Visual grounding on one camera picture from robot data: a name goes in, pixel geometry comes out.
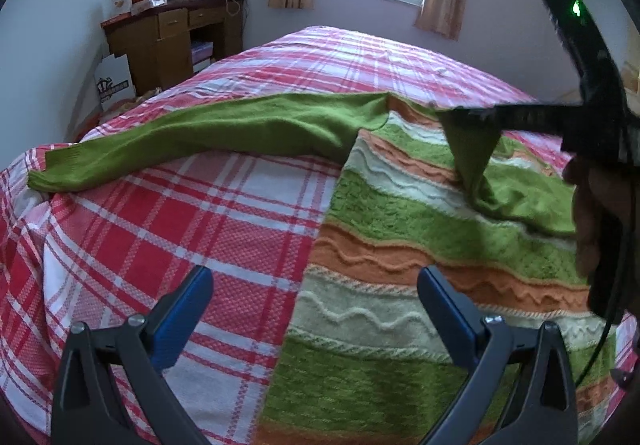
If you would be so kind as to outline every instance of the sweater sleeve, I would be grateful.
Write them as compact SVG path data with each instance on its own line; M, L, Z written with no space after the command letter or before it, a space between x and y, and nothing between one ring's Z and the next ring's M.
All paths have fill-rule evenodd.
M494 155L503 162L513 155L506 147L508 139L497 128L459 125L446 112L438 117L469 205L487 217L522 222L547 235L574 235L571 186L542 170L492 163ZM520 146L520 152L534 158L525 146Z
M46 170L31 171L28 185L42 192L78 192L209 149L317 154L343 164L359 129L386 122L387 95L282 94L194 106L117 135L49 151Z

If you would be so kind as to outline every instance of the wooden desk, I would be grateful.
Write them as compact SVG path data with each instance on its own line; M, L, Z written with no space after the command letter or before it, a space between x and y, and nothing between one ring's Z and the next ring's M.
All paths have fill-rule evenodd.
M193 76L191 41L213 42L216 60L242 51L244 0L171 0L104 27L110 53L126 54L138 95Z

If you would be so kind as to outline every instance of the cable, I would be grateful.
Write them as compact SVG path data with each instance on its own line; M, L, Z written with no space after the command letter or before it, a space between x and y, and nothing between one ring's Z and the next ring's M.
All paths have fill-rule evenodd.
M240 3L238 3L236 0L231 0L238 7L238 9L234 13L231 13L231 11L229 10L229 1L230 0L225 0L225 8L226 8L226 12L233 18L233 17L237 16L240 13L240 10L242 10L242 5Z
M625 129L622 133L623 143L625 146L626 152L626 162L627 165L634 164L634 155L633 150L631 148L631 135L629 133L629 123L628 119L625 118L626 124ZM607 304L606 317L605 317L605 325L602 331L602 335L600 336L600 340L596 345L596 348L593 350L591 354L591 358L587 365L584 366L578 380L575 382L575 387L578 388L581 383L583 383L584 379L591 371L593 364L598 358L602 348L607 342L607 338L609 337L609 331L611 326L613 326L613 319L616 316L616 311L619 307L620 301L622 300L622 295L625 287L625 278L626 271L628 270L628 260L631 257L632 263L634 262L635 256L635 235L636 235L636 184L633 180L629 181L629 197L630 197L630 212L629 212L629 223L628 226L623 227L622 232L622 240L620 241L620 252L618 254L618 266L616 267L616 275L613 282L613 287L611 289L611 297L609 297L609 303Z

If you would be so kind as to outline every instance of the white shopping bag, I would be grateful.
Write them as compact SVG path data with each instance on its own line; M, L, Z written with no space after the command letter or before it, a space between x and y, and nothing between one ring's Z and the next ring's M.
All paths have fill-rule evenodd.
M116 102L136 98L127 56L110 55L103 59L95 69L95 85L103 111L107 111Z

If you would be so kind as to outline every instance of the white wall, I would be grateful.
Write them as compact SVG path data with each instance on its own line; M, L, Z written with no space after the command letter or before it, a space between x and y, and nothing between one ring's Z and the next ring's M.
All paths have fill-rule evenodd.
M616 54L622 53L619 45L626 29L626 22L620 21L626 13L622 4L585 1L599 12L596 19L611 20L607 41L614 44ZM267 8L267 0L249 2L246 47L325 24L442 52L540 98L554 98L577 86L577 76L540 0L467 0L457 42L414 28L416 7L389 0L314 0L313 10L273 10Z
M62 142L79 96L89 93L89 100L76 117L97 104L91 80L110 1L7 0L0 11L0 168L21 151Z

